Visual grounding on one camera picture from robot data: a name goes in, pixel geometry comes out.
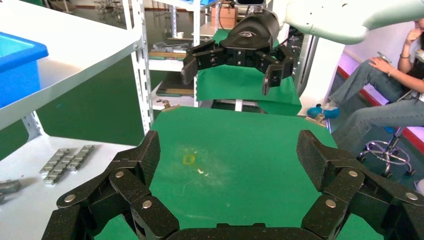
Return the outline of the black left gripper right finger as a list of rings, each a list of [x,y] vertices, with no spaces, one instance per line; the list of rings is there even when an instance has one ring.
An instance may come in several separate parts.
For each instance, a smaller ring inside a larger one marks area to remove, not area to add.
[[[365,220],[386,240],[424,237],[424,198],[402,184],[368,170],[347,151],[322,144],[301,130],[297,158],[320,196],[301,227],[334,240],[351,215]]]

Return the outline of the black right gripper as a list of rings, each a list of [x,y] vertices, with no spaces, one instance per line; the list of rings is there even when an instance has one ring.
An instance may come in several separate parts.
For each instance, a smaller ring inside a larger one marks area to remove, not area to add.
[[[294,55],[284,44],[273,46],[280,32],[280,23],[272,11],[251,12],[216,43],[203,42],[186,51],[180,72],[183,85],[190,84],[199,70],[221,65],[254,67],[264,74],[262,94],[291,77]]]

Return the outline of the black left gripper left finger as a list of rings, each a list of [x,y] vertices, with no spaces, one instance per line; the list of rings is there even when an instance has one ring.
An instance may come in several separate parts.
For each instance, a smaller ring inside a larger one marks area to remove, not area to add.
[[[101,174],[60,196],[42,238],[92,240],[121,216],[140,240],[168,239],[180,225],[150,190],[160,155],[159,134],[150,130],[139,146],[118,152]]]

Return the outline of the bystander bare hand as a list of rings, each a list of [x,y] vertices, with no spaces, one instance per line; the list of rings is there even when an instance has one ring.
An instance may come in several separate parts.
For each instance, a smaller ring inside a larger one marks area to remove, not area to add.
[[[378,69],[379,71],[385,73],[385,74],[392,74],[397,70],[396,67],[392,66],[390,63],[388,63],[386,60],[384,60],[382,57],[372,57],[369,59],[369,64]]]
[[[407,37],[405,39],[404,45],[406,45],[406,46],[412,45],[413,42],[415,42],[417,39],[419,39],[421,37],[421,35],[422,35],[423,32],[424,32],[424,30],[421,29],[421,28],[414,28],[414,29],[412,29],[408,33],[408,35],[407,35]]]

